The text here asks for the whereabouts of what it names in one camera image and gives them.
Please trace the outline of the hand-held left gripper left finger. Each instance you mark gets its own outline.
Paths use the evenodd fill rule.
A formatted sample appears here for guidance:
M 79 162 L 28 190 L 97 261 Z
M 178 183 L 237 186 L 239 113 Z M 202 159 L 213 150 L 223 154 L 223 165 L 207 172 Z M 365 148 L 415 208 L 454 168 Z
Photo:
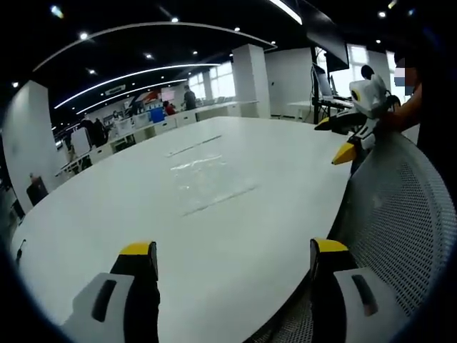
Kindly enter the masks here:
M 71 342 L 158 342 L 158 280 L 156 242 L 124 247 L 74 297 L 61 330 Z

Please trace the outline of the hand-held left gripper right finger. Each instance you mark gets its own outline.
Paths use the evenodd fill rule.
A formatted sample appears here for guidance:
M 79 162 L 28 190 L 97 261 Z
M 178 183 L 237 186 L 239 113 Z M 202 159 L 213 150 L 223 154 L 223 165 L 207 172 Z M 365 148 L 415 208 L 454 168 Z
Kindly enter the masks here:
M 390 342 L 407 317 L 393 290 L 344 244 L 310 241 L 313 342 Z

